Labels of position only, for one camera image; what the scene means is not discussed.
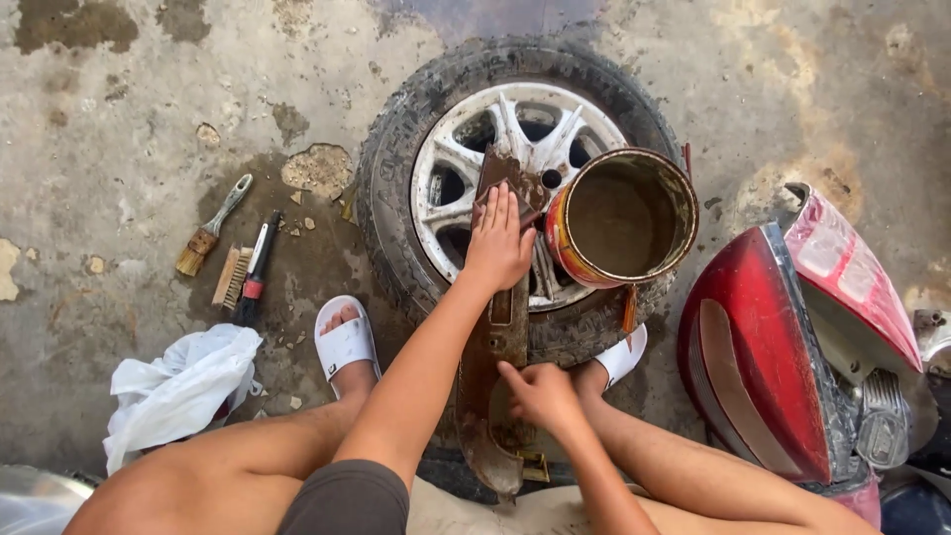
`white slide sandal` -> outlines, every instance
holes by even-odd
[[[608,371],[608,384],[605,390],[610,388],[621,380],[625,375],[631,372],[641,357],[644,356],[644,348],[648,345],[648,329],[641,324],[624,340],[617,343],[607,351],[594,357]]]
[[[357,309],[357,318],[344,322],[326,334],[320,334],[320,329],[340,312],[345,305]],[[317,355],[320,357],[320,366],[323,367],[323,376],[330,379],[346,365],[356,361],[373,361],[373,370],[380,378],[379,362],[377,362],[377,347],[373,343],[373,332],[370,330],[370,318],[366,309],[351,295],[339,295],[328,301],[317,313],[317,323],[314,325],[314,343],[317,345]],[[337,387],[330,383],[337,399],[340,393]]]

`concrete floor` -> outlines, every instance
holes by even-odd
[[[208,303],[224,249],[272,208],[316,229],[279,238],[256,359],[269,396],[238,417],[332,399],[311,329],[341,292],[367,305],[389,362],[410,326],[357,227],[333,187],[291,202],[281,166],[327,144],[315,157],[339,163],[326,182],[345,183],[386,97],[469,37],[588,41],[692,143],[696,250],[670,313],[649,322],[645,362],[608,394],[616,405],[703,438],[674,361],[680,304],[786,181],[837,204],[909,309],[951,307],[947,2],[164,1],[0,0],[0,463],[104,473],[112,370],[223,319]],[[200,138],[202,123],[215,132]],[[178,275],[188,237],[247,170],[256,183],[213,268]]]

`hand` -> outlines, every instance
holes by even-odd
[[[492,293],[515,286],[532,265],[535,229],[519,239],[518,199],[509,185],[489,188],[485,208],[474,207],[473,237],[466,253],[463,273]]]
[[[529,366],[519,372],[511,364],[499,361],[498,373],[512,390],[512,416],[541,426],[561,440],[585,422],[578,396],[568,373],[554,364]]]

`tire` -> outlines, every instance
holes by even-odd
[[[468,41],[434,59],[387,100],[357,168],[359,227],[373,270],[390,300],[416,325],[449,287],[423,252],[410,211],[419,148],[464,98],[516,81],[544,82],[589,99],[629,144],[656,150],[683,167],[680,147],[654,102],[636,80],[592,50],[551,38],[513,37]],[[625,293],[599,290],[568,307],[532,314],[529,363],[568,367],[616,344],[624,334]]]

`rusty paint can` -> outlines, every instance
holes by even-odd
[[[662,154],[625,148],[591,159],[545,216],[554,260],[586,287],[649,281],[687,256],[699,224],[688,176]]]

